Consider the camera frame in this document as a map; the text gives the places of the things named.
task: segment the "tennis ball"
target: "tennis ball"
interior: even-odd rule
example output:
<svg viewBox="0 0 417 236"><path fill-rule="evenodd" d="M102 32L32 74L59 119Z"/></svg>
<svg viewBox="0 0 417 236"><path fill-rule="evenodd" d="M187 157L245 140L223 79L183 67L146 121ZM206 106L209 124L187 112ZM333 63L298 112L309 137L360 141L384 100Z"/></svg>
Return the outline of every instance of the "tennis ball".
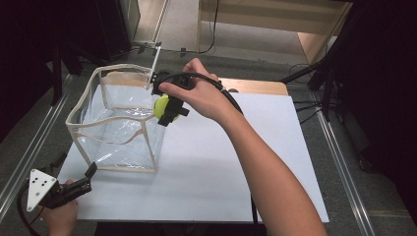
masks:
<svg viewBox="0 0 417 236"><path fill-rule="evenodd" d="M166 105L168 104L169 101L169 97L168 95L163 95L162 97L158 98L157 101L155 102L155 104L153 105L153 115L157 118L160 119L162 117L162 115L165 113L165 108Z"/></svg>

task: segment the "person's right arm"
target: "person's right arm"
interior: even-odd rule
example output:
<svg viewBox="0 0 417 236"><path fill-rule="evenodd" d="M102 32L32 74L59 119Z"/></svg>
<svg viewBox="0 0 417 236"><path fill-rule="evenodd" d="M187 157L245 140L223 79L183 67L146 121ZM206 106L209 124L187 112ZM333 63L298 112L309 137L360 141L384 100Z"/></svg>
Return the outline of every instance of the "person's right arm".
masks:
<svg viewBox="0 0 417 236"><path fill-rule="evenodd" d="M217 80L198 59L188 63L184 70ZM313 203L297 178L222 93L201 80L192 90L167 83L161 84L159 89L188 102L224 129L236 150L252 197L271 235L327 235Z"/></svg>

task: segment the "white surface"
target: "white surface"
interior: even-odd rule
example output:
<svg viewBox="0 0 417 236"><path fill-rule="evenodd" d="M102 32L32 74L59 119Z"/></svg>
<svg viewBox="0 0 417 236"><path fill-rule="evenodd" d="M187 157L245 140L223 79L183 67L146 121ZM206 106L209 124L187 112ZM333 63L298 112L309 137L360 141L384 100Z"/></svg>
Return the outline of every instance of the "white surface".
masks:
<svg viewBox="0 0 417 236"><path fill-rule="evenodd" d="M246 118L292 169L323 222L328 215L290 96L234 93ZM170 124L157 173L98 170L79 198L79 219L251 222L249 189L224 131L190 108ZM60 181L84 177L73 145Z"/></svg>

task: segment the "transparent plastic bag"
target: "transparent plastic bag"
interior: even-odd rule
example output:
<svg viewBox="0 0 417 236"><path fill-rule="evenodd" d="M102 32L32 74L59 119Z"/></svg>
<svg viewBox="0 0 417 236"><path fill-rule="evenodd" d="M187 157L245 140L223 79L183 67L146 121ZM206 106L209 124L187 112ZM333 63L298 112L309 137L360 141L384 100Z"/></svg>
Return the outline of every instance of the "transparent plastic bag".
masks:
<svg viewBox="0 0 417 236"><path fill-rule="evenodd" d="M149 89L151 69L137 65L97 68L67 118L71 137L88 165L98 169L157 170L165 127L157 124Z"/></svg>

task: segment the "finger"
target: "finger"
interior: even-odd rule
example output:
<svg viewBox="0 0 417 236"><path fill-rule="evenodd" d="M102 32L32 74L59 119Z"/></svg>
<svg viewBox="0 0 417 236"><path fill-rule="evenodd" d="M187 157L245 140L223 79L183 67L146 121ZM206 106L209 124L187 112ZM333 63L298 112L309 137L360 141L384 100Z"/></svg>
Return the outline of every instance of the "finger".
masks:
<svg viewBox="0 0 417 236"><path fill-rule="evenodd" d="M205 66L203 66L202 62L199 58L194 58L189 63L184 66L184 72L197 72L207 76L209 72L206 70Z"/></svg>
<svg viewBox="0 0 417 236"><path fill-rule="evenodd" d="M189 91L179 88L171 83L162 83L159 85L159 90L167 93L168 95L175 96L183 101L187 101Z"/></svg>

